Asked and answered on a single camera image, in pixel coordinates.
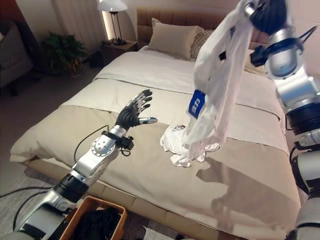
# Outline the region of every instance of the green leaves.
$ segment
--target green leaves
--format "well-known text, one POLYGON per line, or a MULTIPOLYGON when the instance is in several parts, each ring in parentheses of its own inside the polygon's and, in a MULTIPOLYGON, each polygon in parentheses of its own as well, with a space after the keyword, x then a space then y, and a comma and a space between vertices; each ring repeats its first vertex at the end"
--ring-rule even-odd
POLYGON ((80 67, 79 58, 87 57, 84 45, 74 35, 59 35, 49 32, 41 42, 48 65, 58 73, 65 73, 80 67))

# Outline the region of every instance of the bed frame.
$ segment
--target bed frame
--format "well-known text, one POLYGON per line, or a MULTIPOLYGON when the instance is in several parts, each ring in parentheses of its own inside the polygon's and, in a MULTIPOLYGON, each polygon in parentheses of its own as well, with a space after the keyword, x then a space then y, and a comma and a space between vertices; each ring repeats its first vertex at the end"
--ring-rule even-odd
MULTIPOLYGON (((137 8, 137 40, 140 47, 148 44, 152 36, 152 18, 156 18, 165 24, 181 26, 199 25, 204 29, 215 29, 224 17, 225 15, 223 14, 203 14, 170 9, 137 8)), ((267 40, 268 37, 266 35, 254 31, 250 47, 254 48, 257 44, 266 44, 267 40)), ((24 162, 23 164, 57 180, 62 179, 70 169, 63 163, 61 163, 61 165, 55 165, 48 162, 48 160, 44 161, 38 158, 24 162)), ((157 207, 144 199, 137 198, 102 182, 96 182, 95 185, 89 189, 88 194, 121 205, 133 213, 149 218, 152 221, 186 234, 196 240, 243 239, 157 207)))

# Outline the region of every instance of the lamp base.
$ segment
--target lamp base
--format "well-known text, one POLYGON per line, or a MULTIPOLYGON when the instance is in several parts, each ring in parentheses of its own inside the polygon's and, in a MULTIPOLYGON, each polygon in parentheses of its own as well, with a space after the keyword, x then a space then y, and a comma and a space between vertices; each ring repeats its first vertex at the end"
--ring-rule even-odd
POLYGON ((123 39, 120 39, 120 38, 116 38, 114 41, 113 41, 113 44, 114 45, 125 45, 127 44, 127 42, 123 39))

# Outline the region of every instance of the carpet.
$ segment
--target carpet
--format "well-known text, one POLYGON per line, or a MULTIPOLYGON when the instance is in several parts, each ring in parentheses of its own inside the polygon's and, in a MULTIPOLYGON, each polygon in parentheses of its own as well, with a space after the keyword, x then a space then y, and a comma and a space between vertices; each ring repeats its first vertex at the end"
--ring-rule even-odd
MULTIPOLYGON (((56 180, 27 167, 24 174, 14 180, 10 191, 31 186, 50 187, 54 186, 56 183, 56 180)), ((25 190, 0 198, 0 237, 6 233, 12 232, 14 216, 20 205, 29 196, 41 191, 43 190, 25 190)), ((42 197, 42 194, 37 195, 27 202, 18 215, 17 223, 42 197)), ((168 227, 132 212, 128 212, 123 231, 124 235, 122 238, 124 240, 174 240, 179 234, 168 227)))

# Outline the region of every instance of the potted plant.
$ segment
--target potted plant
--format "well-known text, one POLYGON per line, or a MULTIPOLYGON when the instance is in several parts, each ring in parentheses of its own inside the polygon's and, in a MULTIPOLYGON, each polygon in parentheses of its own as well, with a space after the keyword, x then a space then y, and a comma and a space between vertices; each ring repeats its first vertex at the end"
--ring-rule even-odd
POLYGON ((59 74, 68 73, 77 77, 82 73, 80 58, 87 57, 83 43, 74 35, 59 35, 49 32, 49 37, 41 42, 50 68, 59 74))

